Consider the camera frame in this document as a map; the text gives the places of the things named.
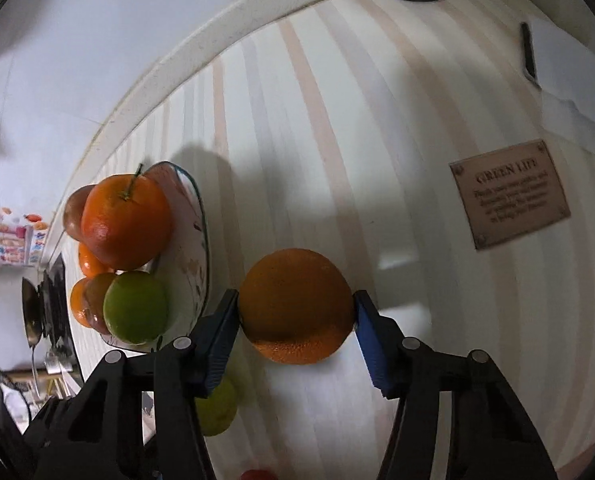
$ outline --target tangerine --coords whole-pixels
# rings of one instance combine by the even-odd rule
[[[84,302],[84,288],[90,282],[89,278],[82,278],[71,289],[71,313],[80,325],[90,328],[86,319],[87,303]]]
[[[84,206],[83,241],[113,269],[138,269],[164,250],[172,234],[166,195],[140,171],[102,180]]]
[[[327,358],[353,329],[353,295],[325,256],[285,249],[264,256],[240,288],[239,311],[247,338],[264,356],[284,364]]]
[[[100,262],[82,242],[79,243],[77,255],[80,261],[80,269],[87,278],[94,278],[102,272],[115,272],[114,269]]]

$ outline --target metal utensil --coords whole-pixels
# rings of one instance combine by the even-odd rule
[[[37,291],[42,303],[42,331],[44,337],[50,341],[51,346],[54,346],[57,343],[57,334],[55,333],[55,323],[53,320],[51,280],[48,277],[48,272],[44,271],[44,279],[37,286]]]
[[[21,280],[21,302],[24,313],[24,328],[26,339],[30,347],[31,369],[33,370],[33,383],[35,393],[39,398],[39,387],[37,385],[37,368],[35,366],[35,347],[42,339],[42,304],[39,294],[33,284],[26,278]]]

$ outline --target lime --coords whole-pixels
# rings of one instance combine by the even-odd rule
[[[237,393],[227,377],[222,378],[208,399],[195,399],[197,418],[204,436],[224,433],[237,414]]]
[[[148,272],[117,276],[104,297],[104,320],[118,339],[133,345],[153,341],[166,330],[168,306],[164,285]]]

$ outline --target plaque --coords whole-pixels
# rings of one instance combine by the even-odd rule
[[[571,216],[543,140],[450,165],[478,251]]]

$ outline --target red fruit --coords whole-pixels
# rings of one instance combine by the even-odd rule
[[[69,237],[78,242],[81,242],[82,238],[84,238],[84,235],[82,235],[82,213],[84,212],[86,199],[94,187],[93,185],[81,187],[69,196],[64,206],[64,216],[62,217],[64,230]]]
[[[277,477],[270,471],[250,469],[240,476],[240,480],[277,480]]]
[[[104,298],[110,284],[117,278],[111,272],[102,272],[88,280],[84,286],[84,309],[86,320],[91,328],[100,334],[110,335],[106,321],[104,320]]]

